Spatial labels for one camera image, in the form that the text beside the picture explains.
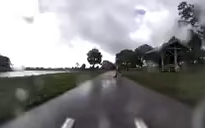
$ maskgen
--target road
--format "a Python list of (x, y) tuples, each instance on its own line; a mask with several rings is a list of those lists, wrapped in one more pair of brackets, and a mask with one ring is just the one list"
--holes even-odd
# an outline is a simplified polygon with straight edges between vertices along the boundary
[(190, 128), (192, 111), (180, 102), (127, 78), (107, 72), (26, 112), (2, 128), (61, 128), (67, 117), (74, 128), (136, 128), (142, 118), (149, 128)]

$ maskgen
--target roof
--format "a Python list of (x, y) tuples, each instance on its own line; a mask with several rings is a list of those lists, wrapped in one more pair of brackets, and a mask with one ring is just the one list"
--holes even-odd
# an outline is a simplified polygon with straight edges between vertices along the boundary
[(179, 39), (177, 39), (175, 37), (172, 37), (167, 43), (164, 43), (160, 47), (154, 48), (153, 50), (146, 52), (146, 54), (160, 52), (160, 50), (165, 49), (166, 47), (168, 47), (172, 44), (175, 44), (175, 43), (180, 44), (181, 46), (190, 49), (190, 47), (186, 43), (181, 42)]

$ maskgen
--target grass verge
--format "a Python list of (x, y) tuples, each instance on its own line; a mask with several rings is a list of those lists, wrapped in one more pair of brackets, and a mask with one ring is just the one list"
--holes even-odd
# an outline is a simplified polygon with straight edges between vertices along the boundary
[(205, 72), (148, 73), (125, 72), (125, 77), (142, 86), (194, 107), (205, 97)]
[(103, 71), (0, 78), (0, 124), (42, 104)]

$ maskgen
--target raindrop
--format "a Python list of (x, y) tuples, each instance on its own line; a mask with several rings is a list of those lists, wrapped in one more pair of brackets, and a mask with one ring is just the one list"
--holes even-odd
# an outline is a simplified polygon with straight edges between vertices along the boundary
[(17, 88), (15, 92), (16, 98), (20, 101), (25, 101), (28, 97), (27, 91), (22, 88)]

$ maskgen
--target house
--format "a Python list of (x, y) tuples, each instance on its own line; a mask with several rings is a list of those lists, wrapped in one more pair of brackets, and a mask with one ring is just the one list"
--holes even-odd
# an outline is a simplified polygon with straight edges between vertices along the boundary
[(191, 49), (186, 43), (172, 37), (161, 47), (148, 51), (145, 58), (157, 63), (161, 71), (178, 72), (180, 70), (180, 58), (188, 50)]

